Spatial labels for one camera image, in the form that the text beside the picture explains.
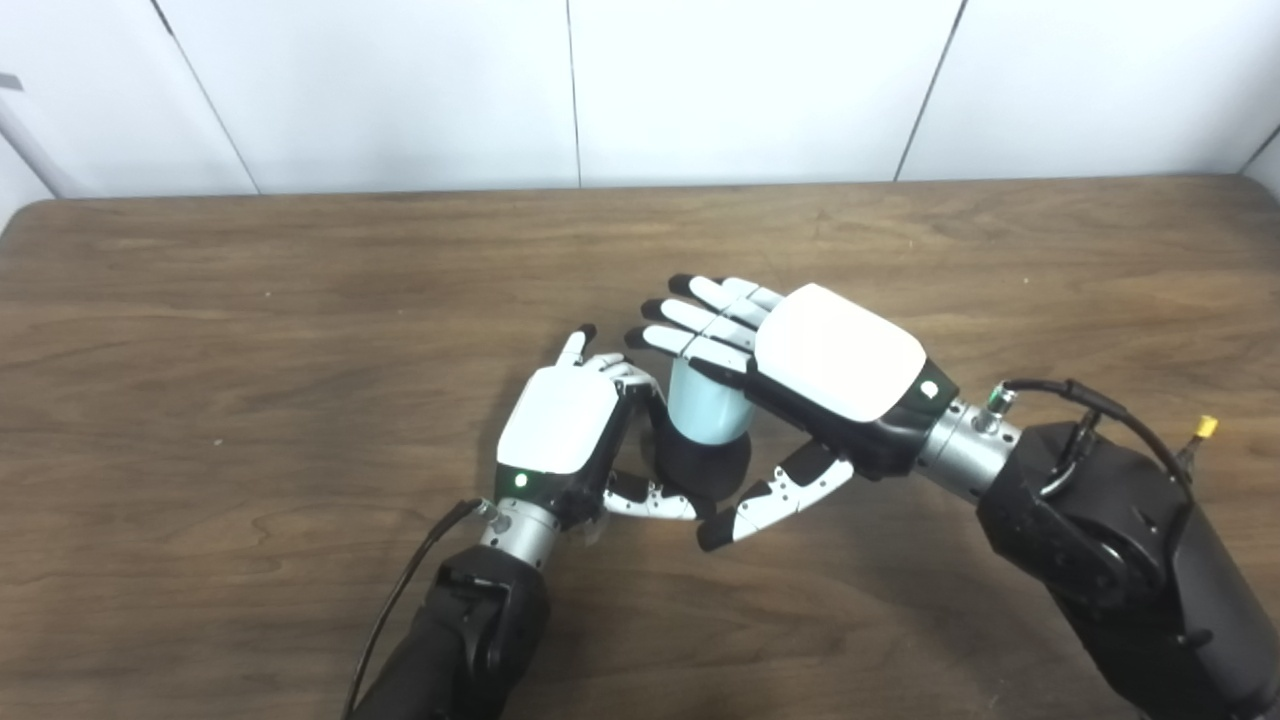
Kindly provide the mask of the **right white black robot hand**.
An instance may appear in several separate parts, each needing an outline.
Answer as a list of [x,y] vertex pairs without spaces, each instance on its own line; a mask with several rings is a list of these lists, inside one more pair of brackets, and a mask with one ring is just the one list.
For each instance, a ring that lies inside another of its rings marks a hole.
[[905,477],[957,386],[922,342],[817,283],[777,293],[737,277],[671,277],[630,348],[671,363],[658,477],[713,502],[712,552],[820,502],[856,477]]

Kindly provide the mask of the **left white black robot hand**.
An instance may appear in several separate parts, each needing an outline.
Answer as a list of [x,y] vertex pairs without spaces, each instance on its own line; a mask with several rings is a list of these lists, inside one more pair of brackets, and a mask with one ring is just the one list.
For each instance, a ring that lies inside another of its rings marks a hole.
[[614,469],[636,411],[652,430],[671,429],[657,379],[623,354],[586,356],[596,327],[586,323],[557,360],[527,379],[495,447],[495,500],[549,512],[561,530],[604,512],[707,520],[716,506],[664,477]]

